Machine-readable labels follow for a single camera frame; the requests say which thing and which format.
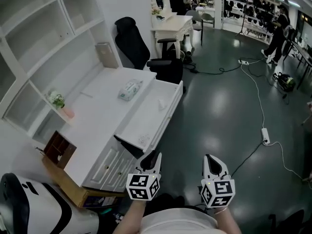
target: gray floor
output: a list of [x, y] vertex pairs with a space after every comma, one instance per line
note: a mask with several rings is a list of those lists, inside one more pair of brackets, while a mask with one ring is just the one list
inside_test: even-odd
[[[262, 58], [260, 50], [267, 45], [235, 33], [207, 28], [203, 46], [195, 36], [193, 61], [203, 72], [218, 73], [219, 68], [238, 66], [239, 57]], [[303, 67], [296, 72], [298, 61], [288, 59], [275, 67], [259, 62], [252, 72], [269, 79], [276, 71], [292, 75], [296, 82]], [[309, 115], [309, 82], [290, 94], [289, 105], [264, 77], [254, 78], [260, 91], [265, 127], [271, 142], [280, 141], [286, 166], [301, 176], [312, 169], [311, 124], [301, 126]], [[202, 179], [202, 160], [212, 154], [223, 160], [232, 173], [261, 142], [262, 113], [254, 82], [240, 69], [220, 76], [191, 74], [184, 71], [188, 89], [182, 97], [158, 148], [163, 154], [161, 192], [183, 195], [187, 203], [201, 203], [198, 186]], [[234, 176], [236, 196], [230, 209], [243, 233], [268, 233], [269, 214], [283, 220], [299, 209], [308, 218], [312, 209], [312, 191], [307, 184], [283, 168], [279, 145], [261, 146]]]

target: white vanity table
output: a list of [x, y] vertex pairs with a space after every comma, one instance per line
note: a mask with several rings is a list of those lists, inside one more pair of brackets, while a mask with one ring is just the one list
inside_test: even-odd
[[[192, 17], [178, 16], [176, 13], [171, 12], [170, 0], [163, 0], [163, 5], [160, 15], [164, 17], [164, 20], [158, 21], [152, 19], [153, 27], [151, 31], [155, 32], [156, 51], [158, 57], [161, 58], [161, 43], [158, 43], [157, 41], [165, 38], [174, 38], [176, 39], [176, 42], [174, 43], [176, 58], [179, 59], [181, 50], [180, 41], [183, 40], [185, 34], [190, 34], [191, 47], [194, 48]], [[158, 8], [156, 0], [152, 0], [152, 7]]]
[[[65, 171], [77, 185], [123, 192], [136, 159], [114, 136], [142, 153], [155, 149], [182, 96], [182, 82], [103, 67], [98, 43], [108, 43], [121, 61], [98, 0], [1, 2], [0, 118], [41, 149], [59, 131], [76, 146]], [[141, 89], [131, 101], [117, 98], [131, 79], [142, 80]], [[51, 89], [65, 97], [73, 119], [47, 100]]]

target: black pants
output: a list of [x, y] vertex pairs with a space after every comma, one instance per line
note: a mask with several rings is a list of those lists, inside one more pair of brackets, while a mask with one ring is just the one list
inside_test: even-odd
[[160, 211], [164, 211], [167, 209], [172, 208], [189, 208], [193, 210], [200, 211], [204, 214], [207, 214], [205, 211], [201, 210], [198, 207], [195, 206], [185, 206], [184, 205], [184, 199], [181, 200], [183, 197], [178, 197], [174, 199], [169, 194], [162, 194], [156, 198], [154, 198], [152, 201], [148, 202], [145, 208], [144, 216], [147, 216], [152, 213], [157, 213]]
[[269, 48], [264, 51], [264, 54], [266, 56], [271, 55], [276, 49], [275, 56], [273, 59], [274, 61], [278, 62], [278, 60], [282, 56], [282, 46], [283, 46], [284, 41], [285, 41], [284, 36], [276, 32], [273, 36], [273, 39], [271, 41]]

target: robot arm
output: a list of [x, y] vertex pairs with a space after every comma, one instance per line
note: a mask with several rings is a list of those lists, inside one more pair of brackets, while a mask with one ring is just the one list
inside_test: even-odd
[[228, 206], [235, 196], [235, 182], [226, 164], [215, 156], [205, 155], [203, 175], [200, 194], [207, 208]]
[[150, 201], [160, 188], [161, 153], [150, 151], [136, 162], [136, 174], [128, 174], [127, 191], [133, 200]]

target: white wall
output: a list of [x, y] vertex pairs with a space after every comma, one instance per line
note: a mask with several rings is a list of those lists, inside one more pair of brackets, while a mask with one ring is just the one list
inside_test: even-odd
[[310, 26], [307, 22], [304, 22], [302, 35], [301, 37], [304, 39], [307, 37], [308, 45], [312, 46], [312, 26]]
[[296, 29], [297, 27], [297, 18], [298, 18], [298, 10], [292, 6], [289, 7], [289, 19], [291, 21], [291, 26]]
[[0, 120], [0, 177], [13, 172], [40, 182], [51, 182], [41, 159], [42, 155], [25, 135]]
[[[115, 21], [122, 17], [132, 17], [151, 52], [151, 58], [156, 58], [155, 41], [151, 32], [151, 0], [99, 0], [99, 3], [113, 39], [117, 35]], [[120, 51], [119, 56], [124, 67], [133, 67]]]

